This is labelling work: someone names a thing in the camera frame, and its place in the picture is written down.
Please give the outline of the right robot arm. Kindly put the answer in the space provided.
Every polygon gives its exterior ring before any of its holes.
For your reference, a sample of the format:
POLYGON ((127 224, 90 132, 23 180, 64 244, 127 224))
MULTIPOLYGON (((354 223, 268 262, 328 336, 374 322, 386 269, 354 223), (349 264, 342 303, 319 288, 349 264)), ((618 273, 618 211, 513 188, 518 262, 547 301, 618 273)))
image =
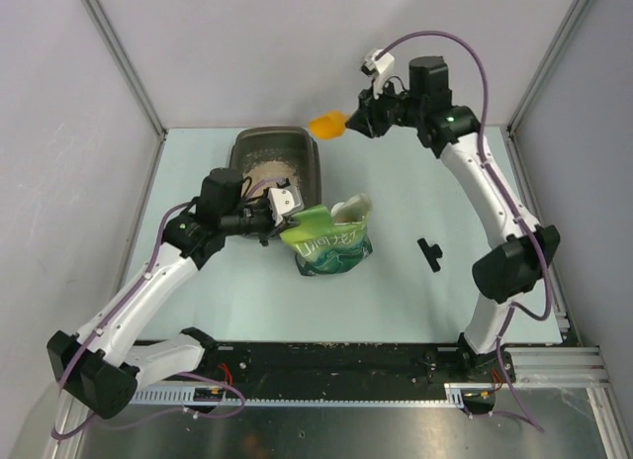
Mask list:
POLYGON ((394 67, 394 57, 384 50, 365 57, 361 70, 371 86, 359 94, 345 126, 368 138, 382 137, 393 126, 414 129, 476 211, 491 250, 472 267, 479 298, 458 338, 456 368, 464 379, 479 381, 491 371, 521 299, 539 282, 551 285, 548 267, 560 234, 543 226, 509 187, 474 112, 453 104, 444 58, 412 59, 402 91, 391 81, 394 67))

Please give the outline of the yellow plastic scoop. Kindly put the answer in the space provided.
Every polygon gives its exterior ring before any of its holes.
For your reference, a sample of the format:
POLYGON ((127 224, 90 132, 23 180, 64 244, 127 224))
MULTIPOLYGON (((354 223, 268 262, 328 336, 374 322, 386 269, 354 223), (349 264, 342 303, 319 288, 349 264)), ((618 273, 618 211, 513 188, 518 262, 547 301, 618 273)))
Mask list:
POLYGON ((310 133, 319 139, 333 139, 341 137, 347 130, 347 121, 350 116, 340 111, 331 111, 308 124, 310 133))

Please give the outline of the black bag clip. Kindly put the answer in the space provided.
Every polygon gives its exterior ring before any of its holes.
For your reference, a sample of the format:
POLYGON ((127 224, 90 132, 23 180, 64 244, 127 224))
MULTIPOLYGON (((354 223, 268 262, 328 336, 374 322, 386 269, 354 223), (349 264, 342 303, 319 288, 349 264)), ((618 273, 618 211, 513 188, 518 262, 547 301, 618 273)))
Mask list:
POLYGON ((429 244, 424 237, 417 240, 417 245, 422 251, 431 271, 433 273, 438 273, 441 270, 439 260, 443 257, 441 247, 437 243, 429 244))

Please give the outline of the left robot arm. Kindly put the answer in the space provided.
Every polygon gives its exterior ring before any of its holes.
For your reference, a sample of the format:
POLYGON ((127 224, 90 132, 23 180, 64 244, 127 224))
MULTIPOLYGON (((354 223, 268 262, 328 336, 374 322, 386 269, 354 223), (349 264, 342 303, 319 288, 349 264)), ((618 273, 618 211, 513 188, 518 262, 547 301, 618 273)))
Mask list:
POLYGON ((196 327, 151 345, 136 341, 228 237, 253 235, 267 245, 304 207, 300 189, 287 178, 257 183, 259 196, 243 188, 246 181, 234 169, 213 169, 198 196, 162 217, 149 259, 133 280, 74 333, 58 331, 51 337, 46 350, 62 391, 99 418, 110 419, 144 387, 189 373, 205 380, 217 372, 217 344, 196 327))

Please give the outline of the green litter bag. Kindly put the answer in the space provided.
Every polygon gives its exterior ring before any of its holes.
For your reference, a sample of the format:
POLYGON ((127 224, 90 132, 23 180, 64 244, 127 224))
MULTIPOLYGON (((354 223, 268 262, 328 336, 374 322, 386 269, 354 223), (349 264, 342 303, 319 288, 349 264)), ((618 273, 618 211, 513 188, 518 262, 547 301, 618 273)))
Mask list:
POLYGON ((317 205, 293 216, 295 225, 281 240, 295 253, 302 276, 343 274, 373 253, 368 222, 373 209, 366 194, 358 194, 331 209, 317 205))

